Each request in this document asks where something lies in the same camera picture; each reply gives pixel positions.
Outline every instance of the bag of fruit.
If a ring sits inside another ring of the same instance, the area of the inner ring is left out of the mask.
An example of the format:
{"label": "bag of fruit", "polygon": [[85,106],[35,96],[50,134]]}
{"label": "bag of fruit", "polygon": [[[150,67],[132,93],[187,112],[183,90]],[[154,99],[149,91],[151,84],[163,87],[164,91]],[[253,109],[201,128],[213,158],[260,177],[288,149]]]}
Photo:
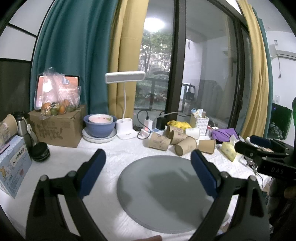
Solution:
{"label": "bag of fruit", "polygon": [[80,86],[75,86],[65,75],[59,74],[53,68],[44,73],[42,88],[42,118],[52,115],[63,115],[74,111],[80,103]]}

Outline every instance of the teal curtain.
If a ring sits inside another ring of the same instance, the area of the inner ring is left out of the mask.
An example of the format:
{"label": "teal curtain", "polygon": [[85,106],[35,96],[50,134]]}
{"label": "teal curtain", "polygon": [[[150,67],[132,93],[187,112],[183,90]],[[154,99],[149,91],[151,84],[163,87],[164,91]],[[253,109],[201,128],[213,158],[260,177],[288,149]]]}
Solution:
{"label": "teal curtain", "polygon": [[80,76],[81,103],[88,113],[108,113],[110,31],[118,0],[55,0],[36,45],[30,79],[33,109],[36,80],[47,68]]}
{"label": "teal curtain", "polygon": [[257,21],[259,23],[260,30],[262,33],[262,38],[263,38],[265,53],[266,53],[267,68],[268,68],[268,104],[267,104],[266,124],[265,124],[265,129],[264,129],[264,134],[263,134],[263,137],[266,138],[267,133],[268,133],[268,128],[269,128],[269,123],[270,123],[271,109],[272,109],[272,98],[273,98],[272,67],[271,67],[271,58],[270,58],[270,53],[269,53],[269,48],[268,48],[268,42],[267,42],[265,28],[264,28],[262,19],[258,18],[257,12],[255,11],[254,8],[253,8],[253,11],[255,13],[255,16],[257,18]]}

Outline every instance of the stack of bowls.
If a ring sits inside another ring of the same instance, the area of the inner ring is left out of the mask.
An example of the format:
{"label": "stack of bowls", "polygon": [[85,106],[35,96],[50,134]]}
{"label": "stack of bowls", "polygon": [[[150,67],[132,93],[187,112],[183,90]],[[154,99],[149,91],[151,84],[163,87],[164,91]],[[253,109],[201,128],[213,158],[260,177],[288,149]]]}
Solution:
{"label": "stack of bowls", "polygon": [[113,115],[91,114],[84,117],[87,132],[97,138],[105,138],[113,131],[117,118]]}

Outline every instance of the table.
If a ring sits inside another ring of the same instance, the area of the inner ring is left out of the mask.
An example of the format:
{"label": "table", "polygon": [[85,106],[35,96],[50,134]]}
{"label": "table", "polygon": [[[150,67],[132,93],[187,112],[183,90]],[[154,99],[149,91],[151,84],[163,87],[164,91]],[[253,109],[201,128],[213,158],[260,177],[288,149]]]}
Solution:
{"label": "table", "polygon": [[[117,195],[116,183],[123,169],[133,161],[154,155],[175,156],[173,146],[164,152],[146,147],[147,140],[137,138],[120,140],[117,137],[104,144],[94,144],[81,139],[77,148],[65,148],[49,145],[50,158],[44,163],[33,162],[28,170],[15,199],[0,191],[0,204],[16,229],[25,237],[25,227],[30,202],[41,175],[49,178],[65,176],[70,170],[77,170],[80,165],[88,161],[96,149],[104,149],[107,155],[106,164],[99,175],[89,196],[83,201],[93,220],[105,237],[110,241],[129,241],[139,238],[151,237],[160,233],[148,230],[132,220],[121,208]],[[229,161],[219,149],[215,148],[212,155],[204,154],[206,159],[213,162],[220,171],[227,171],[233,177],[248,178],[253,171],[245,163]],[[190,154],[182,156],[190,159]],[[271,177],[261,175],[265,186]],[[69,230],[75,234],[78,231],[72,221],[63,196],[59,196],[61,207],[68,224]],[[233,196],[228,208],[232,216],[237,202]],[[164,241],[185,241],[194,231],[183,234],[161,234]]]}

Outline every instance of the lamp base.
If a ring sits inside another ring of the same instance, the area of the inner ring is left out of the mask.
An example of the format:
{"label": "lamp base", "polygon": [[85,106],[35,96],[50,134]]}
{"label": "lamp base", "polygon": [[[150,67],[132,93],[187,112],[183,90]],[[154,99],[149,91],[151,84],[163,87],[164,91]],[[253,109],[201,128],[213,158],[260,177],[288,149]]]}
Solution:
{"label": "lamp base", "polygon": [[128,140],[135,138],[137,132],[133,129],[133,119],[124,118],[116,121],[117,137],[121,140]]}

